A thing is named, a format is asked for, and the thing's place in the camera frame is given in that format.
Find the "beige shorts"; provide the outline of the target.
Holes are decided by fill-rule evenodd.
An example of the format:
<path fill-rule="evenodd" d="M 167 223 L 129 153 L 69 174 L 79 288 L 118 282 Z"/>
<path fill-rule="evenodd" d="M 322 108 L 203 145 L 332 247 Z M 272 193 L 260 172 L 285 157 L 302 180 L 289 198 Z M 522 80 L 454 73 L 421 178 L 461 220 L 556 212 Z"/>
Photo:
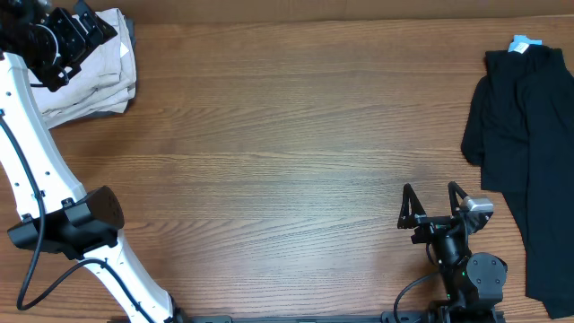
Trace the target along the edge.
<path fill-rule="evenodd" d="M 135 97 L 135 53 L 127 19 L 117 8 L 97 15 L 116 30 L 117 36 L 98 46 L 68 85 L 56 92 L 32 90 L 49 128 L 93 114 L 123 113 Z"/>

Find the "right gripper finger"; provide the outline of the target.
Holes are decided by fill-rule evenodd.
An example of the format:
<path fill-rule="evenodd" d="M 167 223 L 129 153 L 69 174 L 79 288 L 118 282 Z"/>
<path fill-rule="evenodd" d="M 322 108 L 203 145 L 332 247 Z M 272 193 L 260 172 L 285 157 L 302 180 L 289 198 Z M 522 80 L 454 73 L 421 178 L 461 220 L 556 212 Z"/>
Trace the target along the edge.
<path fill-rule="evenodd" d="M 397 220 L 398 229 L 413 229 L 426 218 L 426 212 L 412 186 L 407 183 L 403 188 L 402 204 Z"/>
<path fill-rule="evenodd" d="M 455 181 L 450 181 L 448 183 L 448 197 L 451 214 L 457 216 L 460 211 L 459 200 L 464 200 L 467 197 L 467 193 Z"/>

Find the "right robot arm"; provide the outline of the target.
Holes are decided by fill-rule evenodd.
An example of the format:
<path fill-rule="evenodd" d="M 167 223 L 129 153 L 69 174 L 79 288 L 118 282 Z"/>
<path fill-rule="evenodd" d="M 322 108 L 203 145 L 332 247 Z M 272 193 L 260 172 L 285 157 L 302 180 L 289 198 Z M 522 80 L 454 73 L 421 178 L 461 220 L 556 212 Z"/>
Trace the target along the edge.
<path fill-rule="evenodd" d="M 413 244 L 423 244 L 434 273 L 408 284 L 393 305 L 395 322 L 457 323 L 503 322 L 504 313 L 496 310 L 503 301 L 508 265 L 490 253 L 473 253 L 469 237 L 487 224 L 494 204 L 487 197 L 469 196 L 454 181 L 448 183 L 450 215 L 428 216 L 412 186 L 405 184 L 397 220 L 399 229 L 412 229 Z M 439 276 L 446 299 L 431 301 L 426 310 L 400 311 L 399 302 L 418 284 Z"/>

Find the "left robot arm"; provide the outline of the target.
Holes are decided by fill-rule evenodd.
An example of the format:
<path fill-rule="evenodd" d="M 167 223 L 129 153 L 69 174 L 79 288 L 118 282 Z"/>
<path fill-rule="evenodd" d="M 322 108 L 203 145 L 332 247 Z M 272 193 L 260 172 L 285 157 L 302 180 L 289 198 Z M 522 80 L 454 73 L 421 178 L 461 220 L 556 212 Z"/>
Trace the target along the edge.
<path fill-rule="evenodd" d="M 82 62 L 116 36 L 85 2 L 72 10 L 40 1 L 1 4 L 1 164 L 20 221 L 8 232 L 34 257 L 63 254 L 91 271 L 131 322 L 184 322 L 187 315 L 147 273 L 124 232 L 113 191 L 86 191 L 57 150 L 33 92 L 69 84 Z"/>

